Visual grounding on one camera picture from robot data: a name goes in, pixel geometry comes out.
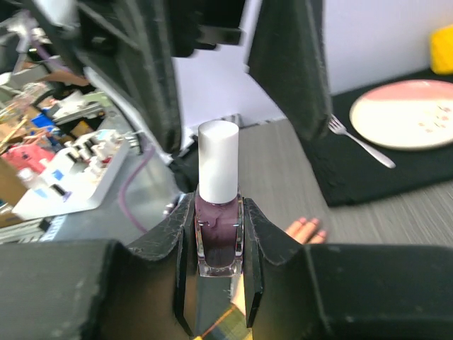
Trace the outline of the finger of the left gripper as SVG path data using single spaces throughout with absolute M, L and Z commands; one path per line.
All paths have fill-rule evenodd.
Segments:
M 182 128 L 163 1 L 78 1 L 77 57 L 144 119 L 166 153 Z
M 332 115 L 322 1 L 263 1 L 248 73 L 302 140 L 325 134 Z

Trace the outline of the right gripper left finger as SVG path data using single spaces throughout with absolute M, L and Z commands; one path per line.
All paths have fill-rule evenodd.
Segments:
M 2 339 L 190 339 L 194 197 L 128 246 L 113 239 L 1 247 Z

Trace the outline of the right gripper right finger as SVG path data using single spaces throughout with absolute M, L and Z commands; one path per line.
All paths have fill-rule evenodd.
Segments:
M 452 249 L 306 244 L 244 211 L 246 324 L 254 339 L 451 339 Z

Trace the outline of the purple nail polish bottle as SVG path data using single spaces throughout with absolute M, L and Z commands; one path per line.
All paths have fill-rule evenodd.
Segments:
M 195 194 L 195 241 L 202 277 L 232 277 L 243 267 L 243 198 L 214 204 Z

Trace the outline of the white nail polish cap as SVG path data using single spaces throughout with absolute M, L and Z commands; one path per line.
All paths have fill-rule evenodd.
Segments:
M 212 120 L 198 128 L 199 194 L 213 204 L 237 196 L 239 184 L 239 127 Z

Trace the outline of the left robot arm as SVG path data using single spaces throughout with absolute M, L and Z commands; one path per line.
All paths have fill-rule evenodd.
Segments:
M 55 52 L 77 74 L 95 72 L 137 109 L 165 153 L 182 127 L 172 60 L 241 41 L 243 1 L 24 1 Z M 249 75 L 298 136 L 325 133 L 332 114 L 322 1 L 263 1 Z

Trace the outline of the mannequin hand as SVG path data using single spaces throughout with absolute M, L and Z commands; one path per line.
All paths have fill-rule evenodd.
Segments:
M 327 239 L 326 230 L 321 229 L 320 221 L 317 218 L 310 220 L 301 217 L 295 220 L 285 233 L 300 244 L 322 244 Z M 237 280 L 234 296 L 231 299 L 231 307 L 238 310 L 243 316 L 246 315 L 246 302 L 244 295 L 243 275 Z

